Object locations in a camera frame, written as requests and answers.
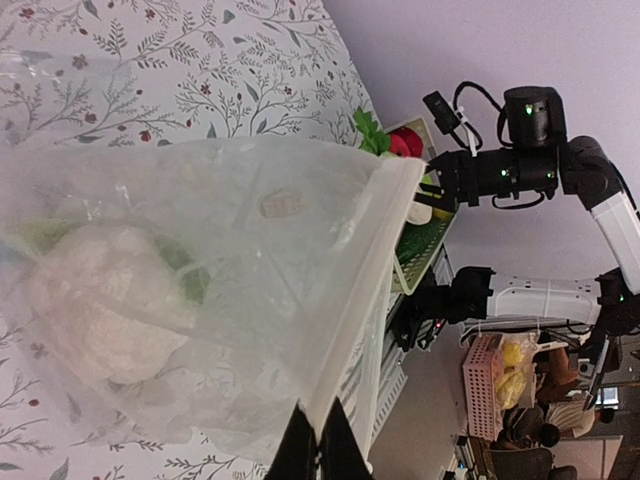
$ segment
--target floor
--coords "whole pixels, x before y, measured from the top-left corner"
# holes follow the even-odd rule
[[[466,425],[459,330],[444,329],[430,353],[413,350],[402,368],[409,380],[369,461],[380,479],[435,480],[453,457]]]

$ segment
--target white cauliflower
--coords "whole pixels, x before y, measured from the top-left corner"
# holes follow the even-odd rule
[[[131,384],[156,375],[187,340],[150,323],[195,323],[174,277],[144,230],[86,225],[38,261],[29,295],[73,371]]]

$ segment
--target clear plastic bag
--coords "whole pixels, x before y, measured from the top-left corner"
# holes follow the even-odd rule
[[[538,337],[538,332],[503,336],[501,353],[504,370],[496,383],[496,396],[503,410],[510,410],[518,405],[527,388]]]
[[[345,325],[381,338],[365,320],[423,168],[277,138],[1,162],[2,314],[52,354],[40,368],[76,428],[120,442],[197,427],[265,462],[327,369],[337,389]]]

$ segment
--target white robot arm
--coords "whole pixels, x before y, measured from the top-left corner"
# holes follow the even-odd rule
[[[493,196],[496,208],[522,209],[551,199],[562,183],[563,192],[576,195],[591,213],[619,268],[595,279],[562,281],[466,267],[450,287],[433,290],[435,301],[425,302],[425,318],[455,323],[467,318],[528,316],[597,325],[610,335],[634,331],[640,325],[640,217],[618,169],[593,138],[567,141],[562,100],[554,89],[507,90],[505,105],[500,107],[482,87],[463,82],[454,96],[456,110],[457,97],[466,87],[480,90],[499,110],[498,137],[508,124],[511,143],[501,139],[504,148],[472,153],[454,130],[462,125],[479,137],[476,130],[438,92],[428,95],[424,101],[436,125],[442,133],[454,135],[463,149],[429,162],[427,171],[437,173],[440,185],[423,184],[427,194],[418,194],[416,201],[455,211],[458,203],[476,206],[480,197]],[[517,200],[524,191],[538,192],[540,199],[508,207],[496,203],[510,196]]]

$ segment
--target pink basket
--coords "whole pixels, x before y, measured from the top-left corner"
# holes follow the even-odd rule
[[[502,430],[502,412],[494,388],[494,372],[502,371],[501,343],[501,334],[478,337],[463,365],[469,435],[492,442]]]

